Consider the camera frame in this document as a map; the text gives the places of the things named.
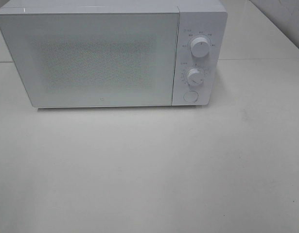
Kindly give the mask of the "round white door button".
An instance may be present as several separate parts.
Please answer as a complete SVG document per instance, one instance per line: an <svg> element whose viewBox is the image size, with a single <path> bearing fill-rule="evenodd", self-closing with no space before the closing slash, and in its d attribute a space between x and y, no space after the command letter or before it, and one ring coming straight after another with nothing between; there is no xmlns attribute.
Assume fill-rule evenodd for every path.
<svg viewBox="0 0 299 233"><path fill-rule="evenodd" d="M198 100L198 93L196 91L188 91L184 94L186 102L196 102Z"/></svg>

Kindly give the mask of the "white microwave knob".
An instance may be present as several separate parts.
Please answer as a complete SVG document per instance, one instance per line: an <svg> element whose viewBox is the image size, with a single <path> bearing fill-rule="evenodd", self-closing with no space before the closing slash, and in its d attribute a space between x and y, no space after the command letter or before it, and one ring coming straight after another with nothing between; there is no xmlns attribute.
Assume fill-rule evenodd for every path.
<svg viewBox="0 0 299 233"><path fill-rule="evenodd" d="M210 52L210 41L204 37L199 36L190 42L191 54L196 58L202 58Z"/></svg>
<svg viewBox="0 0 299 233"><path fill-rule="evenodd" d="M199 86L203 83L205 72L200 68L189 69L186 73L186 81L190 86Z"/></svg>

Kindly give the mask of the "white microwave door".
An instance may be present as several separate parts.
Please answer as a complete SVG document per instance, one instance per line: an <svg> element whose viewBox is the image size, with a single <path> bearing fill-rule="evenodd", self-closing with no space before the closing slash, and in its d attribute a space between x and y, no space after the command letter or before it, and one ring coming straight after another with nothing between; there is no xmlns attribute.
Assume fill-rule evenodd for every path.
<svg viewBox="0 0 299 233"><path fill-rule="evenodd" d="M0 15L33 107L172 102L178 14Z"/></svg>

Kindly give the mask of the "white microwave oven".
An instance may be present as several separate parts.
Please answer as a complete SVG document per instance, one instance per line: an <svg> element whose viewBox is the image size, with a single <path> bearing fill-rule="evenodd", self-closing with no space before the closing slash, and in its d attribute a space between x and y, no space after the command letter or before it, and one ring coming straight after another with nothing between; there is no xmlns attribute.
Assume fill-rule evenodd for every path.
<svg viewBox="0 0 299 233"><path fill-rule="evenodd" d="M218 0L11 0L0 8L0 15L166 13L178 14L173 93L169 106L206 105L228 18ZM190 49L190 42L199 36L210 41L210 52L202 58L194 57ZM205 72L199 86L190 86L186 81L186 73L192 68ZM196 102L184 100L188 91L198 93Z"/></svg>

